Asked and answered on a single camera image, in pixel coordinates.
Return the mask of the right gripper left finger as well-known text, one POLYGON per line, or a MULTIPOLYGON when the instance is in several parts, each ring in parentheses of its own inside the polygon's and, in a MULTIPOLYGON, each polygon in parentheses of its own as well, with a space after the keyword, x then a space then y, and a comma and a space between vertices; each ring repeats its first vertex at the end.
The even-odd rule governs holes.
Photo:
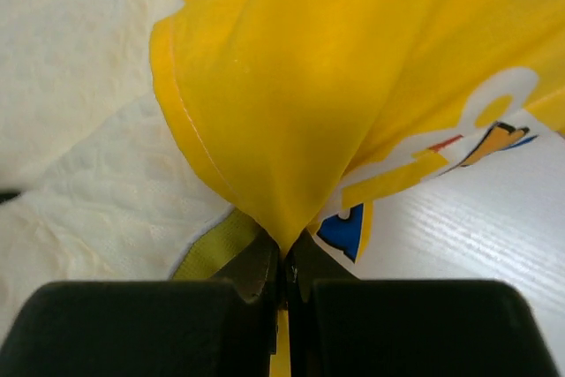
POLYGON ((58 282, 21 308, 4 376, 266 376, 279 249, 257 236, 199 281, 58 282))

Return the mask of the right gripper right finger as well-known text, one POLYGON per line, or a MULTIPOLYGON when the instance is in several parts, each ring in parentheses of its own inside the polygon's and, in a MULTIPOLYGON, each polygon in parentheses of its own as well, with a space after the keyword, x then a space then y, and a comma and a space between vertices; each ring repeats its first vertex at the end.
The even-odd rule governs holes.
POLYGON ((555 376, 524 297, 495 280, 361 280, 308 233, 285 261, 295 376, 555 376))

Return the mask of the cream pillow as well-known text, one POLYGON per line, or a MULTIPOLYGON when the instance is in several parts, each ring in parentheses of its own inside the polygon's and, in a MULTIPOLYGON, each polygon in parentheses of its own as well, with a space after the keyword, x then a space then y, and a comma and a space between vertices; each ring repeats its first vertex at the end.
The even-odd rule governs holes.
POLYGON ((1 0, 1 329, 42 285, 212 275, 256 235, 180 154, 149 69, 181 0, 1 0))

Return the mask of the yellow pillowcase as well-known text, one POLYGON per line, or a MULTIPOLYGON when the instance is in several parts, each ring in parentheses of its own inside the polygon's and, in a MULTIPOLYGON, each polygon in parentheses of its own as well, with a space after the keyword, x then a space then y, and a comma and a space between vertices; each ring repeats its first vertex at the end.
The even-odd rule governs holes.
POLYGON ((402 192, 564 158, 564 0, 183 0, 149 50, 196 175, 366 277, 402 192))

